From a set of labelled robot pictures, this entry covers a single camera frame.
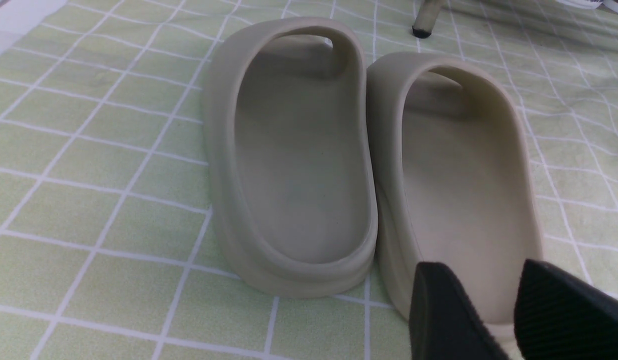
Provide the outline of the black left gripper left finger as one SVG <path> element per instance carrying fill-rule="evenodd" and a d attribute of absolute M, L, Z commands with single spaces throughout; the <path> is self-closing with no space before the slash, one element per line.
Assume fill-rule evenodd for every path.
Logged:
<path fill-rule="evenodd" d="M 507 360 L 459 279 L 441 262 L 416 265 L 409 314 L 414 360 Z"/>

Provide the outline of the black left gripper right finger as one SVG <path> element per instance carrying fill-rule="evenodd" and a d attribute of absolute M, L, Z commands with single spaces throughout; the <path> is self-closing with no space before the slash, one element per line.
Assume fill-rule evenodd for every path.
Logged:
<path fill-rule="evenodd" d="M 514 332 L 527 360 L 618 360 L 618 300 L 549 262 L 527 259 Z"/>

